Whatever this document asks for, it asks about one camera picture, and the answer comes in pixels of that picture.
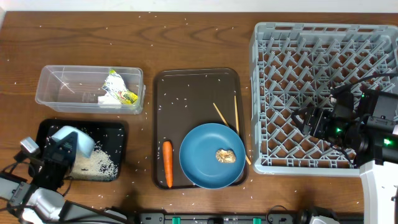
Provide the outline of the white tissue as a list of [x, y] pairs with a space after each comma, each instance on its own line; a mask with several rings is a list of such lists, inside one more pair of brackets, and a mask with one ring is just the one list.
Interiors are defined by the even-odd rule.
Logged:
[[109, 93], [106, 93], [103, 96], [98, 97], [98, 104], [100, 107], [110, 108], [110, 107], [120, 107], [121, 102], [111, 96]]

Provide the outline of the yellow snack wrapper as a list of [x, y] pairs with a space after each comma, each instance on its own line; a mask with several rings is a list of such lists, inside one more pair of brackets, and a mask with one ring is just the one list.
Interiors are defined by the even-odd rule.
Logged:
[[126, 87], [123, 78], [113, 69], [109, 71], [102, 89], [124, 105], [132, 105], [138, 100], [138, 96]]

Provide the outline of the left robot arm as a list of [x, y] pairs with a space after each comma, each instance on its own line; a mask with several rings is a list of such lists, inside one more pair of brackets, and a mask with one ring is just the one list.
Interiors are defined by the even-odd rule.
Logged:
[[127, 216], [113, 210], [96, 210], [65, 200], [58, 189], [67, 179], [79, 151], [91, 152], [94, 141], [72, 129], [42, 151], [30, 137], [21, 141], [15, 163], [1, 171], [1, 199], [21, 223], [129, 223]]

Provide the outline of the light blue rice bowl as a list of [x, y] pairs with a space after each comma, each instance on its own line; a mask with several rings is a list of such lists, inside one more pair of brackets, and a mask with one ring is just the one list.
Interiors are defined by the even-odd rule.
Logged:
[[58, 142], [73, 132], [77, 133], [77, 151], [80, 152], [84, 157], [90, 158], [91, 153], [93, 152], [95, 147], [95, 142], [91, 137], [89, 137], [89, 135], [87, 135], [83, 131], [80, 131], [79, 129], [72, 126], [64, 126], [59, 129], [55, 134], [53, 134], [51, 138], [55, 142]]

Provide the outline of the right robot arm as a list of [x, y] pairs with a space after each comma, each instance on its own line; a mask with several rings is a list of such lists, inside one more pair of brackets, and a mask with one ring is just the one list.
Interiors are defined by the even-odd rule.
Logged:
[[307, 107], [292, 112], [304, 135], [326, 141], [359, 168], [365, 223], [397, 223], [397, 95], [364, 90], [359, 105], [349, 90], [333, 90], [333, 109]]

